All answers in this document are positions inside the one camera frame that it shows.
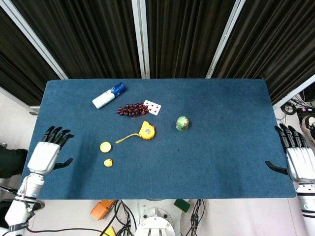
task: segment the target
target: grapes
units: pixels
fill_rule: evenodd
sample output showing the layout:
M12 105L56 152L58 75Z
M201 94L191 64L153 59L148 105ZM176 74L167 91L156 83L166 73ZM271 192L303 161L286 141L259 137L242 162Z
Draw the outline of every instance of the grapes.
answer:
M149 110L148 106L144 106L143 103L130 103L126 104L124 107L119 107L118 110L116 111L117 114L121 116L128 116L128 117L133 117L133 116L144 116L146 115Z

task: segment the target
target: bottle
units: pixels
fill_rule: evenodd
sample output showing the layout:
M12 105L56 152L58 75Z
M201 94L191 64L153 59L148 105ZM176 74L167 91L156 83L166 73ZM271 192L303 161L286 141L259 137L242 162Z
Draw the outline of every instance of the bottle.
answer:
M92 102L96 106L96 108L99 109L125 91L126 87L124 86L124 84L119 83L116 86L112 87L110 90L95 98Z

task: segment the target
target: white floor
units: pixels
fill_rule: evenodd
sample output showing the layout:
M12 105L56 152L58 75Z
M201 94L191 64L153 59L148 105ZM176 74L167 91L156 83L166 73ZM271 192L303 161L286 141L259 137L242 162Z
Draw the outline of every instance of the white floor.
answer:
M9 148L29 146L36 117L0 94L0 142ZM275 111L282 118L280 109ZM296 115L286 117L286 125L299 129ZM30 221L33 230L93 228L102 230L111 215L95 221L90 211L98 200L49 200ZM190 213L182 218L182 233L190 227ZM115 230L119 225L114 222ZM293 199L214 199L206 201L206 213L198 228L199 236L307 236L300 206ZM26 236L97 236L97 232L25 233Z

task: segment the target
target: playing card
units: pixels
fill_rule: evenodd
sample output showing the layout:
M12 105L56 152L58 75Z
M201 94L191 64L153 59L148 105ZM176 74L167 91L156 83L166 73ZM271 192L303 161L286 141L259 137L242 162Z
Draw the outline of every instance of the playing card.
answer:
M161 105L154 103L154 102L150 102L148 100L145 100L143 105L148 106L149 109L149 113L153 114L153 115L157 115L158 112L161 109Z

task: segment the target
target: small yellow fruit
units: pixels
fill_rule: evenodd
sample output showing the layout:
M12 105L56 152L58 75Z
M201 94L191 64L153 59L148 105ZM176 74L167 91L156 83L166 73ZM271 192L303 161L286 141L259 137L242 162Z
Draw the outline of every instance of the small yellow fruit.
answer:
M113 160L112 159L106 159L104 161L104 166L106 167L112 167L113 166Z

